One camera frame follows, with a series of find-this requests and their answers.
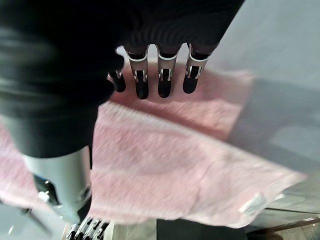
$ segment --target gray floor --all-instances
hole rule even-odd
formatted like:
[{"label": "gray floor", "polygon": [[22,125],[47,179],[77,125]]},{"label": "gray floor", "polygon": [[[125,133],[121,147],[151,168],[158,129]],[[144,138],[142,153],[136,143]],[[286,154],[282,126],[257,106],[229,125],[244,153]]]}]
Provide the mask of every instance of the gray floor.
[{"label": "gray floor", "polygon": [[[256,74],[252,97],[229,142],[308,174],[309,180],[287,191],[303,201],[286,204],[306,212],[320,212],[319,12],[319,0],[247,0],[207,65]],[[180,61],[185,62],[187,52],[183,46]],[[155,57],[156,50],[151,47],[149,55]],[[52,231],[51,239],[58,240],[63,222],[51,213],[38,214]],[[3,226],[15,221],[22,228],[16,239],[44,239],[35,224],[19,220],[13,210],[1,211]],[[15,239],[7,233],[0,238]]]}]

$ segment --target black sleeve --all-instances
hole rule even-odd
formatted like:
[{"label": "black sleeve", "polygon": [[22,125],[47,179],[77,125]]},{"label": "black sleeve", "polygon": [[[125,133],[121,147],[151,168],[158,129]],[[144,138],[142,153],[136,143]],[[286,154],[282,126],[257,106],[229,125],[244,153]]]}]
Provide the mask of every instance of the black sleeve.
[{"label": "black sleeve", "polygon": [[17,148],[48,158],[91,145],[117,46],[216,45],[243,1],[0,0],[0,115]]},{"label": "black sleeve", "polygon": [[90,145],[114,91],[107,72],[122,68],[115,48],[131,26],[112,20],[110,6],[82,2],[0,0],[0,114],[26,155]]}]

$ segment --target pink towel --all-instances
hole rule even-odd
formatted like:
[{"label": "pink towel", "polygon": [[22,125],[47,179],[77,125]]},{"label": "pink towel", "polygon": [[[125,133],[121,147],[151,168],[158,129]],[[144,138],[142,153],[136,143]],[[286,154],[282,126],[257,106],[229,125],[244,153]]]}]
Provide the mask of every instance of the pink towel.
[{"label": "pink towel", "polygon": [[[126,224],[184,218],[239,228],[304,179],[223,142],[250,95],[251,74],[205,71],[192,94],[183,93],[184,74],[178,64],[172,94],[162,99],[157,66],[149,64],[149,98],[139,100],[125,67],[127,90],[99,110],[91,215]],[[44,207],[3,127],[0,157],[0,199]]]}]

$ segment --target white label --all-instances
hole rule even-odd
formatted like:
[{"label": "white label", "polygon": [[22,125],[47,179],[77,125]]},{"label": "white label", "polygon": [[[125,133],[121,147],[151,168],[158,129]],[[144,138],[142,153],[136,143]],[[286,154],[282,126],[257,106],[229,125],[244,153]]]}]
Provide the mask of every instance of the white label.
[{"label": "white label", "polygon": [[266,205],[267,201],[261,193],[256,193],[254,197],[247,201],[242,207],[240,207],[239,212],[248,216],[254,216],[257,211],[262,210]]}]

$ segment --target robotic hand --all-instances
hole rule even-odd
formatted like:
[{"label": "robotic hand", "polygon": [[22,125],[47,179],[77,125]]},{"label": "robotic hand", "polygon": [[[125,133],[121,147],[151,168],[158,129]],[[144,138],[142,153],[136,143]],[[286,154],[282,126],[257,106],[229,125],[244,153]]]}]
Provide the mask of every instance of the robotic hand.
[{"label": "robotic hand", "polygon": [[146,99],[148,46],[157,46],[158,93],[166,98],[188,43],[190,94],[243,1],[0,0],[0,114],[39,198],[70,223],[88,214],[98,107],[126,88],[118,46]]}]

